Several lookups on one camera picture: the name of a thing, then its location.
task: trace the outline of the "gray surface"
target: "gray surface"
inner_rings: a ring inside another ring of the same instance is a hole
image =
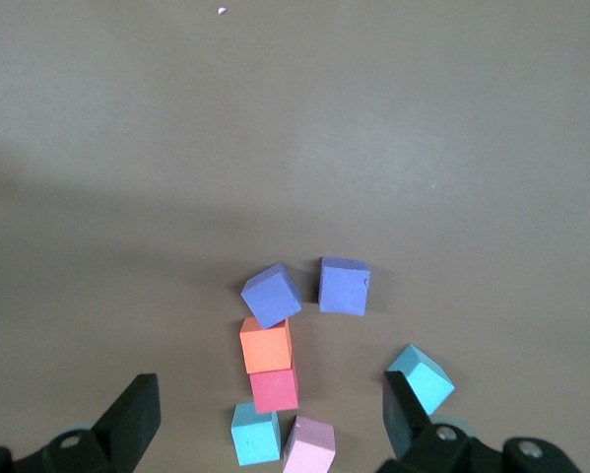
[[[590,472],[590,1],[218,6],[0,1],[0,443],[155,371],[138,470],[236,471],[236,292],[283,260],[333,471],[391,454],[379,376],[414,343],[443,414]],[[324,254],[371,264],[367,317],[310,303]]]

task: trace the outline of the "cyan cube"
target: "cyan cube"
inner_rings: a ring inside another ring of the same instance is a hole
[[[249,279],[242,289],[242,298],[264,329],[302,309],[301,294],[283,263],[277,263]]]
[[[257,414],[255,403],[238,404],[231,422],[231,435],[239,466],[281,458],[282,435],[276,412]]]
[[[364,315],[371,271],[364,261],[321,258],[318,303],[321,312]]]
[[[454,384],[443,368],[413,345],[402,352],[388,371],[404,374],[428,415],[454,391]]]

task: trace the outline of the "stack of colored cubes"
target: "stack of colored cubes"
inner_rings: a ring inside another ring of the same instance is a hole
[[[321,259],[323,312],[364,315],[370,271],[362,261]],[[301,295],[283,263],[247,281],[242,297],[253,316],[239,338],[253,402],[235,407],[231,434],[240,466],[279,460],[278,411],[298,408],[298,385],[289,317],[302,310]],[[336,452],[334,428],[297,417],[286,445],[284,471],[327,473]]]

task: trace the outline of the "orange cube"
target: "orange cube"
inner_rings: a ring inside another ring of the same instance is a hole
[[[248,374],[290,369],[293,346],[287,319],[264,330],[255,317],[247,317],[239,339]]]

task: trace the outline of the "light pink cube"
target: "light pink cube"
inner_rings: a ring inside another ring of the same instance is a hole
[[[288,370],[256,372],[250,378],[258,414],[298,408],[295,359]]]
[[[327,473],[334,455],[334,428],[296,416],[284,451],[284,473]]]

